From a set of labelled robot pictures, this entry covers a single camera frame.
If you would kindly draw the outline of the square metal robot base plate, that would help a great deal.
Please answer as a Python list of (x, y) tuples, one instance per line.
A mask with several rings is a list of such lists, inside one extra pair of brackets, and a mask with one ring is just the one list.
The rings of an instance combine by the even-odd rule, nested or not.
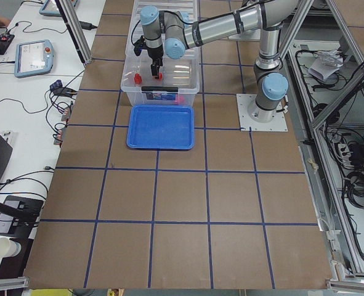
[(242, 131), (288, 132), (281, 102), (275, 110), (262, 110), (256, 105), (255, 94), (237, 94), (237, 107)]

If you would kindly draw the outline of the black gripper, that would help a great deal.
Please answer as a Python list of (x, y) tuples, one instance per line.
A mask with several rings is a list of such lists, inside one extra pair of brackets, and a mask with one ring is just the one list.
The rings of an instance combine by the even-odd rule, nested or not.
[(150, 66), (151, 73), (153, 77), (157, 77), (161, 67), (163, 66), (163, 45), (151, 47), (146, 44), (148, 56), (152, 59), (152, 64)]

